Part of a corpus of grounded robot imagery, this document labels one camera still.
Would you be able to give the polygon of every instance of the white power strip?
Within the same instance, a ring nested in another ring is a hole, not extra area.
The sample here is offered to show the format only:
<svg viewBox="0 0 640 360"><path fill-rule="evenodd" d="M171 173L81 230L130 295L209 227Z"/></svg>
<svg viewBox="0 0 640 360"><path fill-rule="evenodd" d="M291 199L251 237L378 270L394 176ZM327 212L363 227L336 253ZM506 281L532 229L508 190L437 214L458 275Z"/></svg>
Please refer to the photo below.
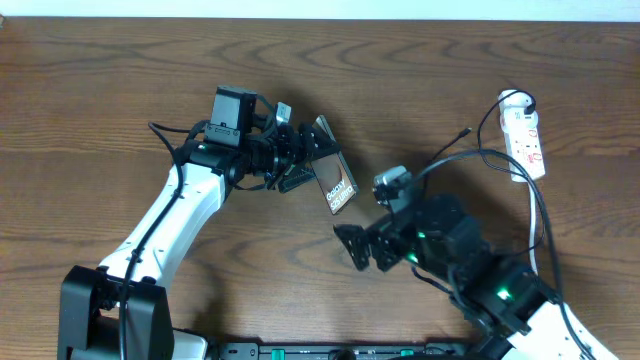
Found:
<svg viewBox="0 0 640 360"><path fill-rule="evenodd" d="M514 91L503 91L498 96L498 100ZM516 159L531 178L536 180L545 174L545 170L537 128L538 113L534 111L532 114L525 114L525 108L531 105L532 101L533 99L528 95L517 93L500 102L500 127L504 132L507 154ZM518 172L511 164L509 168L513 172ZM524 178L513 174L511 180L525 182Z"/></svg>

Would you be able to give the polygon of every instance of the power strip switch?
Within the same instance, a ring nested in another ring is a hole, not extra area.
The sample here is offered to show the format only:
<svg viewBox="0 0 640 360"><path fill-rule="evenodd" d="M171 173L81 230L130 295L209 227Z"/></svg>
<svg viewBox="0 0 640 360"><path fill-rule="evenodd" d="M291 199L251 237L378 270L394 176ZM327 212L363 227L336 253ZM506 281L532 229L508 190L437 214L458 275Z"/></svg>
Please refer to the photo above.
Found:
<svg viewBox="0 0 640 360"><path fill-rule="evenodd" d="M505 90L498 96L498 100L509 95L515 90ZM500 127L504 132L504 140L507 144L507 154L516 159L522 165L533 180L541 178L545 174L542 148L538 136L538 112L525 114L525 108L531 105L533 99L524 93L516 93L500 102ZM518 170L511 164L509 168L513 172ZM511 175L511 180L525 182L518 175Z"/></svg>

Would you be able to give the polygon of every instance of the white wall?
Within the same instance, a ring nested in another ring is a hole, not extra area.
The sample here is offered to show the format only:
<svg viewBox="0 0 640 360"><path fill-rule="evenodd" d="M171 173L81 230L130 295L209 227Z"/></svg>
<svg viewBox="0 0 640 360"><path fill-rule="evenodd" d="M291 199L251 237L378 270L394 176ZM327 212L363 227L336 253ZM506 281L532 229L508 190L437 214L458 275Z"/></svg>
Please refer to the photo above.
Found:
<svg viewBox="0 0 640 360"><path fill-rule="evenodd" d="M640 0L0 0L5 16L640 21Z"/></svg>

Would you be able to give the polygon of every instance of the green led light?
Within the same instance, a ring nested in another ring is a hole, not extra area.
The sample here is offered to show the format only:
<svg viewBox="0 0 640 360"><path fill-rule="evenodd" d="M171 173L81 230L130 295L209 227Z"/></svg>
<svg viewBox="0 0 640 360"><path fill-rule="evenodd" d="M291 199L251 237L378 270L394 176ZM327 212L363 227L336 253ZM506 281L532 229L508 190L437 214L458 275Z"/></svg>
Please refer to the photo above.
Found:
<svg viewBox="0 0 640 360"><path fill-rule="evenodd" d="M409 253L409 255L407 255L407 260L411 261L412 263L418 263L418 257L414 253Z"/></svg>
<svg viewBox="0 0 640 360"><path fill-rule="evenodd" d="M507 289L500 289L500 291L498 291L498 297L502 300L507 300L511 298L511 294Z"/></svg>

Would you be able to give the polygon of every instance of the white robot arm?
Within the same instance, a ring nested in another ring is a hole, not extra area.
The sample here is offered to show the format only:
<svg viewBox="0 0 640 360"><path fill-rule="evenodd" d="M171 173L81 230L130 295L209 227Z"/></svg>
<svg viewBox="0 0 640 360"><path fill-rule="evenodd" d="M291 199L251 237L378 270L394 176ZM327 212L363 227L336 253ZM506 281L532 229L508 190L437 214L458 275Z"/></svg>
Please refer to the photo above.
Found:
<svg viewBox="0 0 640 360"><path fill-rule="evenodd" d="M164 287L167 292L187 250L204 225L225 200L224 175L211 168L184 164L184 185L181 197L171 207L166 218L153 232L134 268L132 281L146 281ZM151 223L171 199L178 185L176 165L171 168L162 192L127 239L100 263L107 275L123 279L131 251L138 246Z"/></svg>

